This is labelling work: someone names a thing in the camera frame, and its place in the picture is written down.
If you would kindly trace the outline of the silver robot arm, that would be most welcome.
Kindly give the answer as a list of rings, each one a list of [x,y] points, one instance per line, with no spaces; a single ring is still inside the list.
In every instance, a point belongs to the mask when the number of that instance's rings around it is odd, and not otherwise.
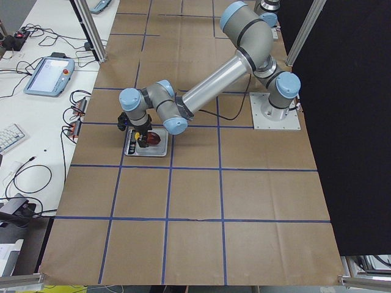
[[[167,80],[140,90],[122,90],[119,130],[132,127],[138,145],[149,147],[152,119],[147,110],[154,109],[169,134],[181,134],[198,110],[245,74],[254,75],[270,91],[268,102],[262,108],[265,117],[275,121],[284,119],[301,82],[295,74],[281,70],[271,56],[273,37],[268,23],[245,2],[236,1],[224,10],[220,28],[236,48],[233,57],[181,97],[175,96]]]
[[[278,22],[278,12],[280,9],[280,0],[256,0],[254,12],[261,20],[266,22],[269,27],[274,27]]]

